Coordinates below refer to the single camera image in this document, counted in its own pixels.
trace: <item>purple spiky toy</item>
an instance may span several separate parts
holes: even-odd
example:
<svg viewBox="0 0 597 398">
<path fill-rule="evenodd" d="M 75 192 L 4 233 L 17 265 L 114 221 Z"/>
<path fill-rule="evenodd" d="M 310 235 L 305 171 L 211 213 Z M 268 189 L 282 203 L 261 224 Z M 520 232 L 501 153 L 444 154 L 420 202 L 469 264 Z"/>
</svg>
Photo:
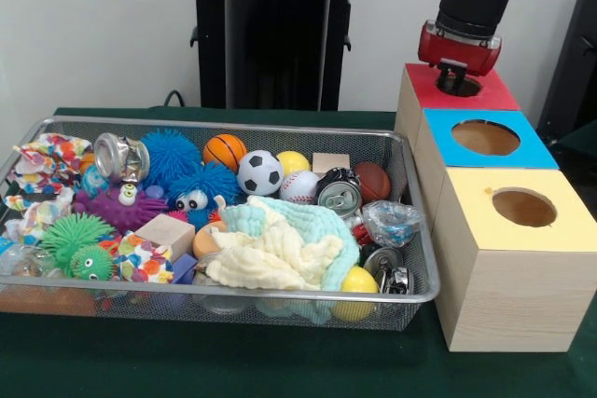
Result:
<svg viewBox="0 0 597 398">
<path fill-rule="evenodd" d="M 158 214 L 166 212 L 164 199 L 149 199 L 145 191 L 133 184 L 111 186 L 91 199 L 84 190 L 76 194 L 73 205 L 75 213 L 94 214 L 103 218 L 122 235 L 136 231 Z"/>
</svg>

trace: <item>baseball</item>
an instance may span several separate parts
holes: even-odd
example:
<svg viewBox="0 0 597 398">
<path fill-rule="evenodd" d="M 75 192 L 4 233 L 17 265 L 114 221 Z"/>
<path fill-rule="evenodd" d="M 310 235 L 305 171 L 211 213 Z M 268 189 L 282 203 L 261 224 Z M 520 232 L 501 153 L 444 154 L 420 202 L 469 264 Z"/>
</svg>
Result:
<svg viewBox="0 0 597 398">
<path fill-rule="evenodd" d="M 293 172 L 280 187 L 280 199 L 295 204 L 313 204 L 319 176 L 314 172 Z"/>
</svg>

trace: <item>yellow ball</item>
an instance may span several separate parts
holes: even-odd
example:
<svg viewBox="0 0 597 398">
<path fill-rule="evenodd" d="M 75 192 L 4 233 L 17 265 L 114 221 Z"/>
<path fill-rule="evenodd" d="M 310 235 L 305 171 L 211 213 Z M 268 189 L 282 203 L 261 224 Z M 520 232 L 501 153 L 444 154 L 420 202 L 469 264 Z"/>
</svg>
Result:
<svg viewBox="0 0 597 398">
<path fill-rule="evenodd" d="M 297 151 L 283 151 L 276 157 L 284 167 L 284 176 L 288 176 L 293 172 L 308 172 L 311 170 L 309 160 Z"/>
<path fill-rule="evenodd" d="M 375 279 L 359 266 L 354 266 L 348 271 L 340 290 L 344 293 L 377 294 L 379 292 Z M 332 308 L 332 314 L 346 322 L 358 322 L 365 319 L 374 308 L 375 305 L 368 302 L 338 302 Z"/>
</svg>

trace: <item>light blue towel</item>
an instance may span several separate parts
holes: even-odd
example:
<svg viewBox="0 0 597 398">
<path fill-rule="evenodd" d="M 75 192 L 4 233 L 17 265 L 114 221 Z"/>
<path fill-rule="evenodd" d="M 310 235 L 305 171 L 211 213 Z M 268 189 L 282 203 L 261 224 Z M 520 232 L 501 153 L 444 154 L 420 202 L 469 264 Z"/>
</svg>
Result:
<svg viewBox="0 0 597 398">
<path fill-rule="evenodd" d="M 318 242 L 326 235 L 334 235 L 343 241 L 342 250 L 329 265 L 322 280 L 322 291 L 339 291 L 348 271 L 356 264 L 359 249 L 353 234 L 333 211 L 316 205 L 298 205 L 278 199 L 259 198 L 266 206 L 281 214 L 294 227 L 306 243 Z M 244 204 L 227 207 L 220 211 L 229 232 L 242 232 L 259 237 L 265 226 L 265 211 Z M 270 317 L 288 317 L 298 314 L 315 324 L 331 318 L 334 302 L 315 300 L 287 300 L 285 307 L 273 309 L 267 301 L 257 303 L 257 308 Z"/>
</svg>

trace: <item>circular hole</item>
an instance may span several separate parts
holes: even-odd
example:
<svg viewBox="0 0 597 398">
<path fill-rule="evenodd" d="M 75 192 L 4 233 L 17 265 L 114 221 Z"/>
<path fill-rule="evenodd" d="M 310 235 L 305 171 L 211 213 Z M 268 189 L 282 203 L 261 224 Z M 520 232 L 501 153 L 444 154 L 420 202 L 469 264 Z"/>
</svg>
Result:
<svg viewBox="0 0 597 398">
<path fill-rule="evenodd" d="M 454 95 L 456 97 L 474 97 L 481 90 L 481 84 L 468 76 L 465 77 L 463 84 L 458 90 L 454 90 L 454 81 L 456 76 L 449 75 L 443 82 L 436 82 L 436 86 L 439 90 L 448 95 Z"/>
<path fill-rule="evenodd" d="M 452 128 L 451 136 L 466 149 L 486 156 L 507 156 L 521 145 L 516 132 L 487 120 L 458 123 Z"/>
<path fill-rule="evenodd" d="M 519 226 L 543 227 L 556 220 L 556 209 L 549 199 L 526 188 L 504 188 L 493 193 L 493 207 Z"/>
</svg>

